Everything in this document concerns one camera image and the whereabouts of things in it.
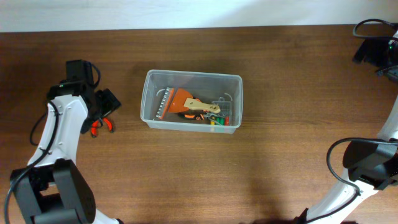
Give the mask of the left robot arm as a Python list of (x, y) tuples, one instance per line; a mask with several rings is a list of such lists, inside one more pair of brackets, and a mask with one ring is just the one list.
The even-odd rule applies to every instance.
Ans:
[(86, 60), (66, 62), (66, 79), (47, 93), (46, 120), (34, 155), (23, 169), (12, 171), (4, 202), (15, 197), (26, 223), (114, 223), (99, 211), (92, 190), (76, 166), (81, 134), (94, 129), (121, 103), (109, 89), (99, 90), (99, 69)]

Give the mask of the orange socket bit rail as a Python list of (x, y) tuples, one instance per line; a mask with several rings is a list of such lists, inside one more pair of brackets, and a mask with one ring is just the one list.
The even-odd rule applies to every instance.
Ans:
[(155, 117), (157, 119), (163, 119), (166, 112), (169, 109), (169, 106), (171, 104), (171, 100), (173, 98), (175, 92), (175, 88), (167, 87), (164, 91), (163, 98), (160, 101), (159, 109), (157, 110), (157, 113)]

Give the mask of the small red-handled cutting pliers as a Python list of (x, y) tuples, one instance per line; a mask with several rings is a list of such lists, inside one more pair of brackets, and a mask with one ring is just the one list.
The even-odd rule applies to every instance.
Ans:
[(109, 120), (108, 118), (100, 118), (91, 125), (90, 128), (91, 137), (97, 138), (99, 128), (102, 128), (104, 125), (106, 125), (110, 133), (114, 133), (114, 125), (111, 122), (111, 120)]

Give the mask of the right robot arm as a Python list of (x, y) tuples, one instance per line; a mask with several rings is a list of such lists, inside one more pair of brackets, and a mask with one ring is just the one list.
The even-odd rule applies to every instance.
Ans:
[[(386, 40), (365, 39), (353, 61), (373, 64), (378, 68), (378, 75), (396, 82), (397, 36)], [(338, 175), (330, 158), (332, 150), (344, 142), (348, 146), (343, 155), (343, 173)], [(330, 146), (326, 158), (337, 183), (319, 203), (295, 218), (296, 223), (343, 223), (364, 200), (397, 185), (397, 106), (392, 107), (375, 139), (340, 139)]]

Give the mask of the orange-handled needle-nose pliers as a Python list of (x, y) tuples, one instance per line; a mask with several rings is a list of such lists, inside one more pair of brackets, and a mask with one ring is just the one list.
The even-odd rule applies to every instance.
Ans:
[(197, 113), (197, 114), (184, 114), (178, 113), (178, 116), (183, 119), (193, 120), (193, 121), (204, 121), (208, 120), (210, 123), (214, 123), (217, 125), (226, 125), (226, 117), (220, 116), (218, 114), (204, 112), (204, 113)]

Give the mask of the clear screwdriver bit case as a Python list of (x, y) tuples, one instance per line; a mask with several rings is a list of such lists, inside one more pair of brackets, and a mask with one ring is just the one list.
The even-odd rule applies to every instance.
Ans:
[(211, 125), (230, 126), (232, 125), (233, 104), (231, 100), (220, 97), (212, 102), (220, 107), (220, 112), (209, 117)]

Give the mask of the orange scraper with wooden handle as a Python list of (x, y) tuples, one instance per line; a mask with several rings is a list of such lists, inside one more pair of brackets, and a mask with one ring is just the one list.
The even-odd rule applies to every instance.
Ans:
[(179, 88), (174, 94), (173, 100), (168, 108), (169, 113), (182, 113), (188, 110), (203, 110), (211, 113), (221, 111), (218, 105), (202, 103), (193, 98), (193, 96), (182, 88)]

